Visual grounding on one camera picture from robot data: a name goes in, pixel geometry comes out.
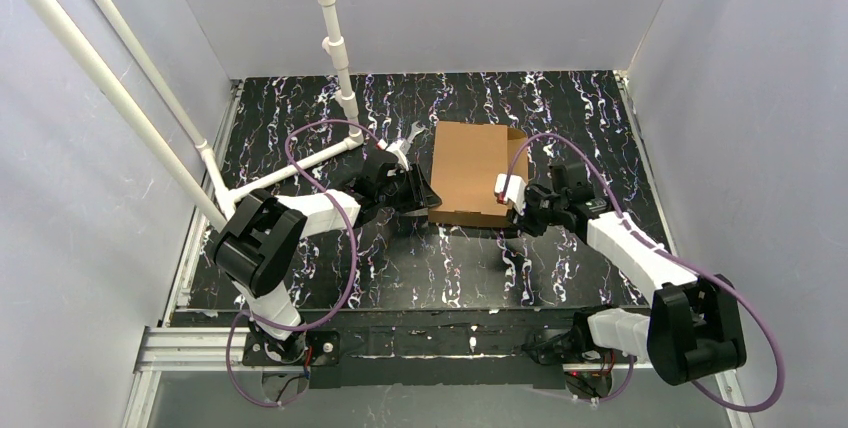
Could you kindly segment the brown cardboard box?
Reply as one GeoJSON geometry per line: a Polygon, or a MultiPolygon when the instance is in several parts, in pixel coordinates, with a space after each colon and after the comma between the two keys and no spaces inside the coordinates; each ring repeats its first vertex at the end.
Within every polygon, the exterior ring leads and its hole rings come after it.
{"type": "Polygon", "coordinates": [[[470,228],[507,228],[509,207],[497,183],[514,158],[515,176],[529,179],[529,156],[518,149],[527,140],[520,129],[497,124],[441,120],[435,129],[430,185],[442,203],[428,221],[470,228]]]}

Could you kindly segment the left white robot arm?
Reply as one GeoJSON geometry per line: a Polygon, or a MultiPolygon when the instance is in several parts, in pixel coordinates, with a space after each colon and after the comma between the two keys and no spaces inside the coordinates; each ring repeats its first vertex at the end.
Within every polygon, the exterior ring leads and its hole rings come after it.
{"type": "Polygon", "coordinates": [[[284,283],[299,243],[359,228],[383,208],[422,215],[441,203],[418,165],[376,149],[359,174],[326,193],[290,197],[252,191],[215,236],[211,258],[244,296],[254,317],[249,328],[255,346],[274,361],[293,364],[308,352],[305,323],[284,283]]]}

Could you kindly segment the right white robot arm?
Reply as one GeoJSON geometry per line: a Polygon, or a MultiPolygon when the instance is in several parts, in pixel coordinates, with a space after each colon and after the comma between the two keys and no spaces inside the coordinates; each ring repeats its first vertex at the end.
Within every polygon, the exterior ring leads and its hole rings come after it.
{"type": "Polygon", "coordinates": [[[544,355],[619,351],[646,358],[676,386],[743,366],[747,349],[728,280],[711,281],[669,260],[668,253],[596,194],[584,169],[553,165],[550,188],[500,174],[494,188],[509,222],[523,234],[550,227],[576,235],[611,262],[646,298],[639,314],[612,305],[579,310],[567,333],[543,335],[524,350],[544,355]]]}

